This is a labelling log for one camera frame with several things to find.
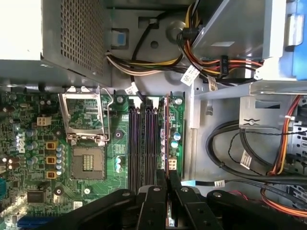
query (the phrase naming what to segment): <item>green circuit board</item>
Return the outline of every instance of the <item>green circuit board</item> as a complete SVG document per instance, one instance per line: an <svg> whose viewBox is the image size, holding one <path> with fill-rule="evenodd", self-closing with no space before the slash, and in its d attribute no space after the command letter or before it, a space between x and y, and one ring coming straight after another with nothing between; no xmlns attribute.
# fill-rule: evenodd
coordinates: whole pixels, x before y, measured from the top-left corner
<svg viewBox="0 0 307 230"><path fill-rule="evenodd" d="M176 104L177 98L184 101L183 97L170 98L170 127L173 133L183 136L184 103ZM128 188L128 101L127 95L114 96L110 106L110 141L105 147L98 147L90 140L72 147L66 141L57 94L2 93L1 105L5 111L0 114L0 155L2 160L6 159L3 162L6 168L2 167L0 172L4 182L0 181L0 229L16 229L15 219L24 215L58 216L116 189ZM101 102L105 110L109 96L102 95ZM68 100L67 104L71 127L101 128L95 100ZM103 114L106 127L108 119L106 112ZM160 127L163 127L162 107L160 114ZM176 149L170 150L171 156L176 158L181 174L183 138ZM161 167L161 156L158 160Z"/></svg>

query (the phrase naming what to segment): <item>metal bracket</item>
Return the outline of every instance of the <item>metal bracket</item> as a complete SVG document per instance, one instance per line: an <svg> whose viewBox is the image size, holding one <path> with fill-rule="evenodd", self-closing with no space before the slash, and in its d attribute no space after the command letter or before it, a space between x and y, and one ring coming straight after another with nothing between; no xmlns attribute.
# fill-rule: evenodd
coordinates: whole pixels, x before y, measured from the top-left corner
<svg viewBox="0 0 307 230"><path fill-rule="evenodd" d="M113 103L113 97L109 91L105 88L101 88L106 91L110 97L110 102L107 104L107 133L105 131L104 119L103 119L103 108L101 103L100 88L98 88L98 93L94 93L82 86L81 91L77 91L75 87L70 87L65 93L59 93L59 103L61 107L61 112L64 120L64 126L66 131L67 140L71 141L71 145L76 145L77 141L80 139L91 139L98 144L98 146L103 147L106 145L106 142L110 140L110 114L109 108ZM102 127L100 129L75 129L70 126L71 115L68 112L67 99L76 99L76 100L96 100L98 115L97 119L101 122Z"/></svg>

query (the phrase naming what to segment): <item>motherboard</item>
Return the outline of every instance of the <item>motherboard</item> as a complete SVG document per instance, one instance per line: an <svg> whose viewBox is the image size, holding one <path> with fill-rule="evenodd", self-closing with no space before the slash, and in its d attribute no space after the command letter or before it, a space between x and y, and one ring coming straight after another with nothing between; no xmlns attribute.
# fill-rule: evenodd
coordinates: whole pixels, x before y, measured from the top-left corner
<svg viewBox="0 0 307 230"><path fill-rule="evenodd" d="M1 93L0 229L137 193L157 168L183 172L184 96L95 96Z"/></svg>

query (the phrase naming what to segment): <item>white label tag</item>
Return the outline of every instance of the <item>white label tag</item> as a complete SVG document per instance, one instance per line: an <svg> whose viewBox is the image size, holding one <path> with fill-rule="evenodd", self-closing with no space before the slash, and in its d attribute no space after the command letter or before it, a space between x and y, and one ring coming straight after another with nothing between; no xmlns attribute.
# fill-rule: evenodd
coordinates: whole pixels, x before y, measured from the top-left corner
<svg viewBox="0 0 307 230"><path fill-rule="evenodd" d="M251 163L251 156L246 151L244 151L242 158L241 158L240 165L242 165L244 168L249 170L250 163Z"/></svg>
<svg viewBox="0 0 307 230"><path fill-rule="evenodd" d="M183 74L181 78L181 82L186 84L187 86L191 86L191 84L194 82L194 80L199 75L199 71L192 65L187 69L187 71Z"/></svg>
<svg viewBox="0 0 307 230"><path fill-rule="evenodd" d="M133 82L130 87L125 89L127 95L136 95L138 88L136 87L135 83Z"/></svg>
<svg viewBox="0 0 307 230"><path fill-rule="evenodd" d="M214 186L215 187L219 187L219 188L223 188L225 187L225 181L222 180L222 181L214 181Z"/></svg>
<svg viewBox="0 0 307 230"><path fill-rule="evenodd" d="M74 201L73 202L73 210L76 210L77 208L82 207L82 206L83 206L82 201Z"/></svg>
<svg viewBox="0 0 307 230"><path fill-rule="evenodd" d="M216 91L217 90L217 84L214 77L207 77L208 83L209 83L209 91Z"/></svg>

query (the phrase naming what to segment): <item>chip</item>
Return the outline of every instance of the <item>chip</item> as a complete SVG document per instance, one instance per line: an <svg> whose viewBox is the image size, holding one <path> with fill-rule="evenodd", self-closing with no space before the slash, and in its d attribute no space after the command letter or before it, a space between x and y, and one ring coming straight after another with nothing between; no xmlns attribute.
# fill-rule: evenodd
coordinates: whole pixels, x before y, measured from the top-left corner
<svg viewBox="0 0 307 230"><path fill-rule="evenodd" d="M45 203L47 200L46 191L28 191L27 202L28 203Z"/></svg>

